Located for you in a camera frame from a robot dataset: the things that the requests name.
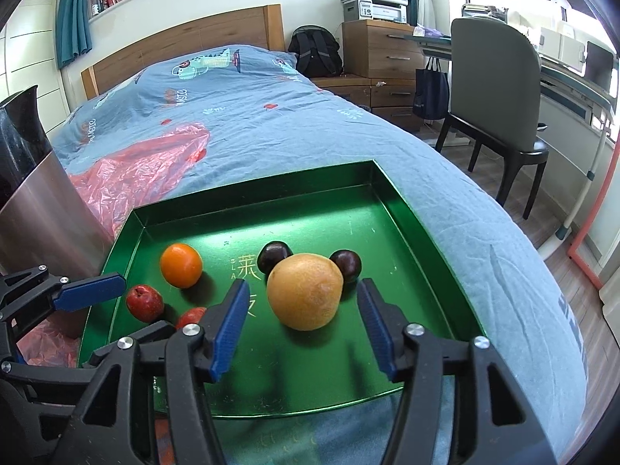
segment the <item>stainless steel trash can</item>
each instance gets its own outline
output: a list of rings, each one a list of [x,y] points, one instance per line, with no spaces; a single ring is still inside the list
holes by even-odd
[[[112,241],[45,136],[36,86],[0,103],[0,267],[12,273],[44,264],[71,280],[97,276]],[[86,313],[56,312],[50,320],[77,337]]]

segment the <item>orange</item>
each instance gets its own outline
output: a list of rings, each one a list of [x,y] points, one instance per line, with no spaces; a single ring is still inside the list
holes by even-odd
[[[202,259],[190,245],[174,243],[161,254],[159,269],[172,286],[190,288],[200,279]]]
[[[284,325],[313,331],[336,315],[342,286],[342,273],[330,259],[296,253],[278,262],[269,274],[267,300]]]

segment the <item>gray chair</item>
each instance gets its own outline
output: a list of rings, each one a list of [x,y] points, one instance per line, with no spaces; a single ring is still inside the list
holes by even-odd
[[[464,17],[452,22],[451,110],[435,150],[441,152],[451,127],[475,140],[469,171],[485,145],[504,159],[496,200],[504,205],[524,165],[536,177],[523,213],[527,219],[538,193],[549,149],[537,137],[540,62],[528,39],[498,19]]]

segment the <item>chair leg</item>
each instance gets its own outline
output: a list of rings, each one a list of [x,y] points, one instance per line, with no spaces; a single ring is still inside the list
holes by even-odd
[[[474,151],[471,154],[471,159],[469,160],[469,167],[467,171],[472,172],[474,170],[475,162],[478,160],[478,155],[480,155],[480,149],[482,148],[482,143],[476,142],[474,145]]]
[[[545,166],[547,162],[543,162],[536,167],[536,175],[534,177],[534,183],[532,184],[532,190],[529,192],[528,204],[525,207],[525,211],[523,212],[523,218],[528,219],[529,214],[532,211],[532,207],[534,206],[534,201],[536,200],[536,195],[538,194],[538,189],[541,186],[541,181],[544,173]]]
[[[450,130],[450,115],[448,115],[444,120],[443,120],[443,125],[441,127],[441,132],[439,133],[439,138],[437,138],[437,142],[435,144],[435,150],[437,150],[439,153],[441,153],[441,149],[443,148],[443,144],[446,141],[446,137],[448,136],[448,131]]]
[[[520,159],[520,155],[504,157],[504,173],[503,177],[501,177],[500,189],[497,193],[497,197],[495,198],[495,201],[497,201],[500,206],[503,207],[506,203],[512,183],[515,181],[515,178],[517,177],[517,174],[522,166],[523,160]]]

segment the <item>blue duvet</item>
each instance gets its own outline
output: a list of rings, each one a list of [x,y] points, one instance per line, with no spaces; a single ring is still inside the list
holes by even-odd
[[[207,156],[169,196],[250,178],[374,159],[444,253],[490,339],[516,375],[556,455],[577,429],[587,371],[575,317],[532,244],[506,212],[415,136],[321,90],[295,58],[229,46],[165,61],[82,105],[52,144],[67,172],[174,125],[210,132]],[[435,463],[451,433],[444,383]],[[219,421],[230,463],[377,464],[398,396],[332,412]]]

